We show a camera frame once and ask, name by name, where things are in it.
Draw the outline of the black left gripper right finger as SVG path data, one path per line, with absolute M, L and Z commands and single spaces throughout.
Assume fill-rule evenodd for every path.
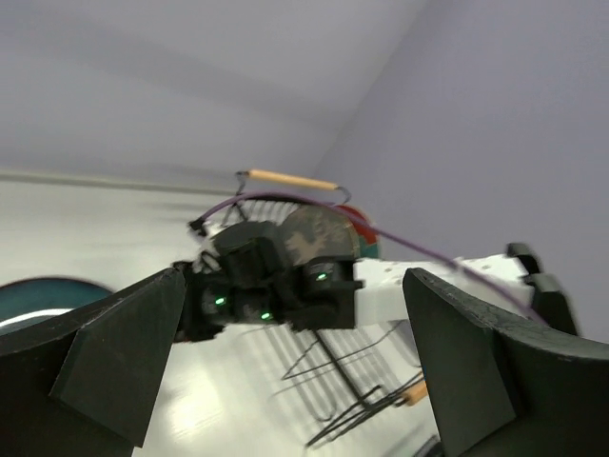
M 607 455 L 607 345 L 422 268 L 405 273 L 403 294 L 445 455 Z

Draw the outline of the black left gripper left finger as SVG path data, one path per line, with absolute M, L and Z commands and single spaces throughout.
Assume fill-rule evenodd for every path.
M 145 441 L 182 313 L 167 268 L 1 337 L 4 456 L 129 456 Z

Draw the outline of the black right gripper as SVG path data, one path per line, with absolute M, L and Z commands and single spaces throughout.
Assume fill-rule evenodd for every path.
M 179 261 L 172 264 L 185 280 L 185 298 L 174 344 L 199 343 L 212 340 L 225 326 L 214 323 L 203 311 L 204 294 L 209 286 L 225 283 L 226 276 L 219 270 L 196 271 L 193 262 Z

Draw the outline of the dark teal plate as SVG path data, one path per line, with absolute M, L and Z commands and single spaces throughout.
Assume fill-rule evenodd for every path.
M 23 279 L 1 287 L 1 334 L 44 322 L 104 299 L 111 288 L 57 276 Z

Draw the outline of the dark grey deer plate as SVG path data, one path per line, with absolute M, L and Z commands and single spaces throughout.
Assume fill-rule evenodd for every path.
M 279 225 L 280 234 L 294 266 L 324 256 L 360 256 L 359 235 L 351 221 L 332 209 L 301 206 Z

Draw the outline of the red and teal plate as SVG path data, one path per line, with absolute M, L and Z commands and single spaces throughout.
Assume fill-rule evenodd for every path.
M 338 208 L 363 220 L 368 225 L 371 225 L 370 219 L 361 209 L 348 204 L 338 205 Z M 360 256 L 364 258 L 379 259 L 381 257 L 381 251 L 377 233 L 359 223 L 352 222 L 352 225 L 359 237 Z

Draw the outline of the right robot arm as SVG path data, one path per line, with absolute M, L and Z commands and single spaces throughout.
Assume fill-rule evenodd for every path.
M 294 331 L 353 329 L 408 319 L 403 277 L 422 268 L 465 293 L 551 328 L 577 334 L 562 287 L 535 254 L 513 243 L 480 259 L 392 262 L 317 253 L 290 259 L 280 226 L 244 221 L 208 236 L 212 250 L 184 262 L 187 292 L 175 342 L 210 340 L 228 325 Z

